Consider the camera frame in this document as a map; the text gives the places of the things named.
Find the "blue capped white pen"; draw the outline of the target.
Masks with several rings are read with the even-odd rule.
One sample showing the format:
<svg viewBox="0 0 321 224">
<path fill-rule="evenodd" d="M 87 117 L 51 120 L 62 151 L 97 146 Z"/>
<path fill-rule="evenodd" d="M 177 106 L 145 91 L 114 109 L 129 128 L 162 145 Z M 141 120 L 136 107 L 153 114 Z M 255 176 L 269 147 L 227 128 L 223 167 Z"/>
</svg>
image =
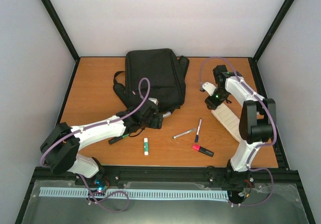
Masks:
<svg viewBox="0 0 321 224">
<path fill-rule="evenodd" d="M 202 124 L 202 118 L 199 119 L 199 123 L 198 123 L 198 126 L 197 126 L 196 136 L 195 136 L 195 143 L 198 143 L 198 141 L 199 141 L 199 132 L 200 132 L 201 124 Z"/>
</svg>

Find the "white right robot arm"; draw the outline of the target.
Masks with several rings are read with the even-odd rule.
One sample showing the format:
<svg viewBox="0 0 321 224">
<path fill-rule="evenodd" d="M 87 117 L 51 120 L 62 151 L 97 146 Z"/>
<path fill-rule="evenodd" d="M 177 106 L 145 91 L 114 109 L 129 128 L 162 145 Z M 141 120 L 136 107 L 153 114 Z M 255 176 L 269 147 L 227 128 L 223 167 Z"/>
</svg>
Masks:
<svg viewBox="0 0 321 224">
<path fill-rule="evenodd" d="M 236 186 L 248 178 L 251 164 L 261 147 L 276 140 L 276 104 L 256 93 L 239 72 L 229 72 L 225 65 L 213 69 L 215 84 L 205 82 L 203 91 L 207 108 L 239 143 L 228 160 L 225 182 Z"/>
</svg>

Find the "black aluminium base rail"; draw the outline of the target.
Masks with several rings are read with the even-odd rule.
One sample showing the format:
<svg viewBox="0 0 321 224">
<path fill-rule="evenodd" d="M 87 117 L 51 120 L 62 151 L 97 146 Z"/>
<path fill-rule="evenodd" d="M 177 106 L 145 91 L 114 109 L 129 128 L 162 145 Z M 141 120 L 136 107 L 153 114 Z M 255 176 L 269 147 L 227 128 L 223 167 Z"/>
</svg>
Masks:
<svg viewBox="0 0 321 224">
<path fill-rule="evenodd" d="M 196 183 L 210 188 L 221 188 L 222 190 L 241 190 L 247 186 L 246 178 L 254 179 L 252 187 L 259 184 L 271 184 L 270 176 L 266 170 L 248 172 L 237 181 L 227 181 L 227 171 L 225 168 L 214 167 L 131 167 L 131 166 L 103 166 L 105 175 L 111 186 L 123 188 L 123 184 L 129 182 L 174 182 L 174 183 Z M 302 188 L 302 182 L 298 171 L 285 168 L 269 169 L 274 185 L 295 184 Z M 36 180 L 75 180 L 76 175 L 66 172 L 54 175 L 50 169 L 36 167 L 32 175 L 31 182 Z"/>
</svg>

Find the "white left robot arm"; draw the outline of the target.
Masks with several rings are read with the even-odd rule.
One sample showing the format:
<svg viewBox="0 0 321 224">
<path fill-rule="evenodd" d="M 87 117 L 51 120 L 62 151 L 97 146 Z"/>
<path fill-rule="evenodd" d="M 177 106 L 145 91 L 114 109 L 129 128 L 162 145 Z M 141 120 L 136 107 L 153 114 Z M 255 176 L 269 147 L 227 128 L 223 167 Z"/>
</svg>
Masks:
<svg viewBox="0 0 321 224">
<path fill-rule="evenodd" d="M 160 129 L 162 123 L 163 116 L 155 98 L 149 98 L 137 109 L 129 108 L 95 123 L 71 127 L 60 123 L 40 147 L 40 164 L 55 175 L 72 172 L 86 177 L 93 185 L 99 185 L 104 180 L 99 162 L 94 157 L 79 154 L 80 150 L 106 139 L 113 144 L 147 127 Z"/>
</svg>

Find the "cream quilted pencil case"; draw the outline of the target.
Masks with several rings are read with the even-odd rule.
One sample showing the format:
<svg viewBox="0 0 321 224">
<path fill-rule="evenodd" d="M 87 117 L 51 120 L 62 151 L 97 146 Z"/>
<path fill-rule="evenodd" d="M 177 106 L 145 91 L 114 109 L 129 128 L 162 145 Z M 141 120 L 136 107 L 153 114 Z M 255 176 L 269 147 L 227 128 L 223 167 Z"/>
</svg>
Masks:
<svg viewBox="0 0 321 224">
<path fill-rule="evenodd" d="M 219 105 L 215 110 L 211 110 L 211 113 L 229 134 L 240 143 L 239 118 L 224 103 Z"/>
</svg>

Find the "left black frame post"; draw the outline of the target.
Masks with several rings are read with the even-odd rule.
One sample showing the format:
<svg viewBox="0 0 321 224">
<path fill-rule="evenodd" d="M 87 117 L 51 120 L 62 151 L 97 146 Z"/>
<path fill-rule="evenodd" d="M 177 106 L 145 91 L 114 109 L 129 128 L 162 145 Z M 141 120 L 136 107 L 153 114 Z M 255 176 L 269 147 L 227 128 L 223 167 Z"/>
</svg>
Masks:
<svg viewBox="0 0 321 224">
<path fill-rule="evenodd" d="M 71 54 L 73 60 L 75 62 L 78 62 L 80 60 L 80 56 L 78 55 L 59 15 L 56 12 L 56 9 L 54 8 L 51 0 L 41 0 L 43 6 L 45 7 L 48 15 L 50 16 L 53 24 L 55 25 L 58 33 L 60 34 L 63 42 L 65 43 L 69 53 Z"/>
</svg>

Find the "right black frame post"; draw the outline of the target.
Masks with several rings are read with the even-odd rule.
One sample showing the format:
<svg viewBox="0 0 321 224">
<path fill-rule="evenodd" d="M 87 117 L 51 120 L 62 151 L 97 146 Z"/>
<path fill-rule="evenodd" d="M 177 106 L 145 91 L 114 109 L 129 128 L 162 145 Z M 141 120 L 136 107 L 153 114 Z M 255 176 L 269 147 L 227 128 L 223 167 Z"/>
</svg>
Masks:
<svg viewBox="0 0 321 224">
<path fill-rule="evenodd" d="M 278 10 L 274 20 L 272 21 L 268 31 L 266 32 L 263 40 L 261 41 L 258 49 L 256 50 L 253 61 L 255 64 L 259 62 L 259 59 L 263 55 L 264 51 L 266 50 L 267 46 L 269 45 L 270 41 L 272 40 L 274 34 L 276 33 L 277 29 L 279 28 L 280 24 L 284 20 L 286 14 L 290 10 L 292 4 L 295 0 L 284 0 L 280 9 Z"/>
</svg>

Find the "black student backpack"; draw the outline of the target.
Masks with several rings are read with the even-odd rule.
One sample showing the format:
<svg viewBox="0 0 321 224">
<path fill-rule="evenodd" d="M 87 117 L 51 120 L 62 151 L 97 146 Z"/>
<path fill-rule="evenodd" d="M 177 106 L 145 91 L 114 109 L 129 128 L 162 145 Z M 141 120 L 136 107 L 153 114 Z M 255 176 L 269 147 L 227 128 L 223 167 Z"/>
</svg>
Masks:
<svg viewBox="0 0 321 224">
<path fill-rule="evenodd" d="M 177 58 L 168 48 L 134 50 L 125 56 L 125 70 L 114 75 L 113 90 L 126 107 L 136 107 L 147 91 L 146 77 L 150 82 L 149 98 L 158 100 L 160 113 L 173 112 L 185 102 L 189 59 Z"/>
</svg>

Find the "green highlighter marker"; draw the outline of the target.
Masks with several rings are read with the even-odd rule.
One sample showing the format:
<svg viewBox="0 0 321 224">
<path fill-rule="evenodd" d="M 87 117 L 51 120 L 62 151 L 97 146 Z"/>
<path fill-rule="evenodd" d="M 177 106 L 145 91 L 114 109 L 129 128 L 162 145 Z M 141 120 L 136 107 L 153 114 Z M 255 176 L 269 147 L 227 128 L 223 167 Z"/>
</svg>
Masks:
<svg viewBox="0 0 321 224">
<path fill-rule="evenodd" d="M 119 136 L 119 137 L 113 137 L 112 139 L 108 140 L 108 143 L 110 145 L 112 145 L 112 144 L 115 144 L 116 142 L 118 142 L 118 141 L 120 141 L 120 140 L 122 140 L 122 139 L 124 139 L 126 137 L 128 137 L 128 134 L 127 135 L 122 135 L 122 136 Z"/>
</svg>

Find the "white green glue stick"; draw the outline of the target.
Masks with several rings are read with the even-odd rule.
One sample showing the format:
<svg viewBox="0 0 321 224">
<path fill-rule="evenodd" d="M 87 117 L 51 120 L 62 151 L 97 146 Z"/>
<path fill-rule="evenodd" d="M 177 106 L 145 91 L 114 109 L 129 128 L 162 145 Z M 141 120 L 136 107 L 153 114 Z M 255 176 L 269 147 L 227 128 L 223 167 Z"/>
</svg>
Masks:
<svg viewBox="0 0 321 224">
<path fill-rule="evenodd" d="M 144 155 L 148 156 L 149 155 L 148 138 L 143 139 L 143 144 L 144 144 Z"/>
</svg>

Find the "black frame post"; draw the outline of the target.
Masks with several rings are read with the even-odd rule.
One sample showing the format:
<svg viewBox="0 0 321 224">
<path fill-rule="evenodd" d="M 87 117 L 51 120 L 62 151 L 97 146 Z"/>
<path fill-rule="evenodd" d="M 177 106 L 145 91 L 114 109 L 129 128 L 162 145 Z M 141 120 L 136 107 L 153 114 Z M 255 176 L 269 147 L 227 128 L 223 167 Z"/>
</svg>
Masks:
<svg viewBox="0 0 321 224">
<path fill-rule="evenodd" d="M 59 15 L 56 12 L 56 9 L 54 8 L 51 0 L 41 0 L 43 6 L 45 7 L 48 15 L 50 16 L 53 24 L 55 25 L 58 33 L 60 34 L 63 42 L 65 43 L 69 53 L 71 54 L 73 60 L 75 62 L 78 62 L 80 60 L 80 56 L 78 55 Z"/>
<path fill-rule="evenodd" d="M 258 49 L 256 50 L 253 61 L 255 64 L 259 62 L 259 59 L 263 55 L 264 51 L 266 50 L 267 46 L 269 45 L 270 41 L 272 40 L 274 34 L 276 33 L 277 29 L 279 28 L 280 24 L 284 20 L 286 14 L 290 10 L 292 4 L 295 0 L 284 0 L 280 9 L 278 10 L 274 20 L 272 21 L 268 31 L 266 32 L 263 40 L 261 41 Z"/>
</svg>

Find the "pink highlighter marker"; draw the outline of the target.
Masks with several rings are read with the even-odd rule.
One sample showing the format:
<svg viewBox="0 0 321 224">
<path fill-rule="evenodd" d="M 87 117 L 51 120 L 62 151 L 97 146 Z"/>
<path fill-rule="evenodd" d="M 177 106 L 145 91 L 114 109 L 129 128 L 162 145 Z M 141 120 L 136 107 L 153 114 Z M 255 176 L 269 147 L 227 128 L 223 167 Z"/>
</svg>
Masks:
<svg viewBox="0 0 321 224">
<path fill-rule="evenodd" d="M 213 153 L 212 151 L 210 151 L 210 150 L 208 150 L 208 149 L 206 149 L 206 148 L 204 148 L 204 147 L 201 147 L 201 146 L 199 146 L 199 145 L 197 145 L 197 144 L 193 144 L 192 148 L 193 148 L 194 150 L 202 153 L 202 154 L 207 155 L 207 156 L 210 156 L 210 157 L 213 157 L 213 156 L 214 156 L 214 153 Z"/>
</svg>

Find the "green tipped white marker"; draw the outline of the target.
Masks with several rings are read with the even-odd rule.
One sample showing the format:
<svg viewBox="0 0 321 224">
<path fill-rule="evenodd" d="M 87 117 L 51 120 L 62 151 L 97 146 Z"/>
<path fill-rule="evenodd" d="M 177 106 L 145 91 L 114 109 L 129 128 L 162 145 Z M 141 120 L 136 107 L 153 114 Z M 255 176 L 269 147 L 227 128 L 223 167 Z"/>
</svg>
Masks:
<svg viewBox="0 0 321 224">
<path fill-rule="evenodd" d="M 196 131 L 196 130 L 197 130 L 197 128 L 189 129 L 189 130 L 187 130 L 187 131 L 185 131 L 185 132 L 183 132 L 183 133 L 180 133 L 180 134 L 177 134 L 177 135 L 173 136 L 173 139 L 177 139 L 177 138 L 179 138 L 179 137 L 181 137 L 181 136 L 184 136 L 184 135 L 186 135 L 186 134 L 192 133 L 192 132 L 194 132 L 194 131 Z"/>
</svg>

